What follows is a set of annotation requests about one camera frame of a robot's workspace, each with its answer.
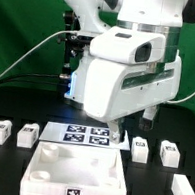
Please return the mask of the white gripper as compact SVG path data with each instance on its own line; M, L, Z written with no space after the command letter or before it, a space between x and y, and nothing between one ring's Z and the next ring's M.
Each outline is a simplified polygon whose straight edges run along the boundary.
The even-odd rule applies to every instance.
M158 105L176 97L181 77L181 58L165 64L162 73L148 74L146 64L120 64L96 58L89 65L84 90L84 110L89 117L108 122L110 141L124 140L123 120L129 114L144 110L139 129L150 131Z

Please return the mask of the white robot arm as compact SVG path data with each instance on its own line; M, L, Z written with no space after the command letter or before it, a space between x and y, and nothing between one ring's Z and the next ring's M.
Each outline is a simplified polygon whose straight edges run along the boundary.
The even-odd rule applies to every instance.
M106 123L114 144L124 140L123 117L143 111L150 128L158 105L177 95L180 29L195 23L195 0L64 0L80 28L68 34L83 54L65 95Z

